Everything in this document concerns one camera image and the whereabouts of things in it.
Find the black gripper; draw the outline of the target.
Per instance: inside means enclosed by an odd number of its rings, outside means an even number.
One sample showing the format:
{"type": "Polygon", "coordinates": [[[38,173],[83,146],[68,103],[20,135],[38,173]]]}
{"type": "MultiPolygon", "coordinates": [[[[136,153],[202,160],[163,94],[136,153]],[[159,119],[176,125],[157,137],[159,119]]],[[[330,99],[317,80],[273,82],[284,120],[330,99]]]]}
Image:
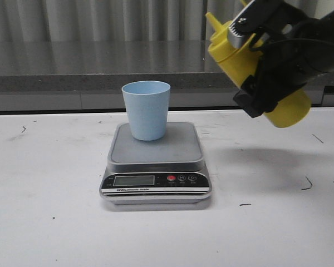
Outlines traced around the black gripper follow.
{"type": "Polygon", "coordinates": [[[232,20],[228,41],[241,48],[262,24],[269,34],[260,48],[262,75],[249,75],[233,97],[251,118],[272,112],[277,94],[334,71],[334,11],[316,19],[284,1],[253,0],[232,20]]]}

